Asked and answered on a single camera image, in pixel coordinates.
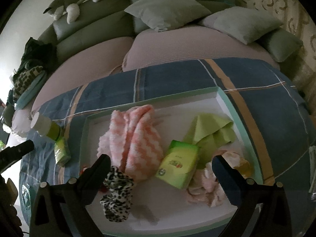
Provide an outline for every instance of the white bottle cap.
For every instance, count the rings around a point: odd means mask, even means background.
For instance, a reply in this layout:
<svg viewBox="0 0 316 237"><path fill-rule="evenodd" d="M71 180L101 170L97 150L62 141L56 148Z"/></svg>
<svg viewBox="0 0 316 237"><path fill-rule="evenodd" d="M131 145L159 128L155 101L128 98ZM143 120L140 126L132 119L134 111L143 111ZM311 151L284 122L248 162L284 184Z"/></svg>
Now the white bottle cap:
<svg viewBox="0 0 316 237"><path fill-rule="evenodd" d="M50 118L47 118L40 114L39 112L36 112L33 120L31 122L31 128L36 130L40 135L47 135L50 128L51 128L52 121Z"/></svg>

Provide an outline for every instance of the light green pillow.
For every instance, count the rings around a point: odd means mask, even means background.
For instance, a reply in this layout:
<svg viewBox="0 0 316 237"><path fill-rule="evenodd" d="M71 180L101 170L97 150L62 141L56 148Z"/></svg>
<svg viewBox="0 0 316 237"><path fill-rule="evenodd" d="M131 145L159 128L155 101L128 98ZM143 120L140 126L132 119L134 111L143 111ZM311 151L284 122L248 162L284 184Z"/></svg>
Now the light green pillow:
<svg viewBox="0 0 316 237"><path fill-rule="evenodd" d="M211 14L195 0L138 0L125 11L158 32L180 28Z"/></svg>
<svg viewBox="0 0 316 237"><path fill-rule="evenodd" d="M249 44L280 27L282 22L267 11L234 6L204 18L199 25L216 29Z"/></svg>
<svg viewBox="0 0 316 237"><path fill-rule="evenodd" d="M265 48L276 62L285 61L303 45L301 39L282 28L265 34L257 43Z"/></svg>

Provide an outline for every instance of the bottle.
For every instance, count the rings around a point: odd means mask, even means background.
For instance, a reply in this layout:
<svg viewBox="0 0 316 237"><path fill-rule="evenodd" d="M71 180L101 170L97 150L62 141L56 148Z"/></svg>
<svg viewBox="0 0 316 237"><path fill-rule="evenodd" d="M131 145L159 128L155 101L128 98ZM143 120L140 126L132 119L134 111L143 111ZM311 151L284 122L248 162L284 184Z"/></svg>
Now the bottle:
<svg viewBox="0 0 316 237"><path fill-rule="evenodd" d="M57 141L64 134L63 129L59 125L39 112L35 113L31 122L31 128L36 130L40 136L47 136L53 141Z"/></svg>

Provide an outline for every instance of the green tissue pack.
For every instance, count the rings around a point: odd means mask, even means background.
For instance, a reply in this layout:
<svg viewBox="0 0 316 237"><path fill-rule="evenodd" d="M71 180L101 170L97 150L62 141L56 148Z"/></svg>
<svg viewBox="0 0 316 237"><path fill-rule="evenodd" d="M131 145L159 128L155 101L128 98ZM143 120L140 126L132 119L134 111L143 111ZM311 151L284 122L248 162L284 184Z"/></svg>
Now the green tissue pack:
<svg viewBox="0 0 316 237"><path fill-rule="evenodd" d="M65 166L71 158L68 144L64 137L57 140L54 146L54 152L56 164L60 167Z"/></svg>
<svg viewBox="0 0 316 237"><path fill-rule="evenodd" d="M173 140L156 177L178 189L186 189L195 172L198 153L198 146Z"/></svg>

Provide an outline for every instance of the plush husky toy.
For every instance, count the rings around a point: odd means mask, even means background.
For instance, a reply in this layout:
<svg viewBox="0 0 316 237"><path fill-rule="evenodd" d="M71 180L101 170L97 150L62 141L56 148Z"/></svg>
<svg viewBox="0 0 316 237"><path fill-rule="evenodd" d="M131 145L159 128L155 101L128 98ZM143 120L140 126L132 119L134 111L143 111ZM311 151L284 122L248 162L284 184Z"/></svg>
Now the plush husky toy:
<svg viewBox="0 0 316 237"><path fill-rule="evenodd" d="M70 24L78 18L80 14L78 4L81 4L84 1L85 0L54 0L43 12L43 14L48 13L49 15L54 17L54 20L59 20L64 12L67 12L67 23Z"/></svg>

